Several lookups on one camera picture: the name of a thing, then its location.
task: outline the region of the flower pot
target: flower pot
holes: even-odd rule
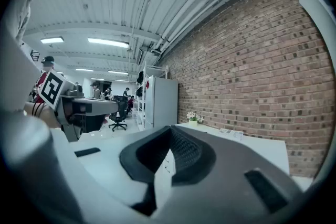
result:
[[[197,127],[197,121],[189,121],[191,127]]]

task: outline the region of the white corrugated ceiling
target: white corrugated ceiling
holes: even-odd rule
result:
[[[64,72],[90,68],[95,76],[108,79],[121,78],[107,73],[108,70],[129,72],[129,79],[134,81],[145,61],[151,65],[157,60],[151,50],[166,49],[164,42],[176,28],[184,26],[180,24],[186,16],[212,0],[194,0],[190,7],[185,6],[187,1],[34,0],[24,41],[42,54],[53,55],[61,66],[58,68]],[[181,8],[186,8],[185,12],[175,18]],[[176,23],[167,31],[174,18]],[[58,36],[65,42],[52,45],[40,42],[42,38]],[[90,44],[88,37],[129,42],[131,52],[115,46]],[[140,49],[143,54],[138,65]]]

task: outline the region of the brick wall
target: brick wall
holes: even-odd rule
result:
[[[179,123],[284,140],[292,175],[312,177],[334,124],[334,74],[298,0],[231,0],[159,63],[179,81]]]

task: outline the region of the red object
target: red object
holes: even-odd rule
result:
[[[45,81],[46,77],[47,77],[47,72],[44,72],[42,76],[40,77],[40,79],[38,80],[37,84],[35,84],[35,87],[40,86]],[[40,97],[39,94],[37,94],[36,96],[36,103],[44,103],[44,100]]]

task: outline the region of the ceiling light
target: ceiling light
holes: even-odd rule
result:
[[[44,38],[41,39],[41,42],[43,44],[48,44],[48,43],[62,43],[64,42],[64,39],[62,37],[54,37],[54,38]]]
[[[128,75],[128,73],[125,73],[125,72],[117,72],[117,71],[109,71],[109,73]]]
[[[88,41],[90,43],[98,43],[98,44],[103,44],[103,45],[112,45],[112,46],[118,46],[122,48],[127,48],[129,47],[129,44],[126,42],[120,42],[120,41],[113,41],[113,40],[107,40],[107,39],[97,39],[97,38],[88,38]]]
[[[90,71],[93,72],[92,69],[81,69],[81,68],[75,68],[77,71]]]

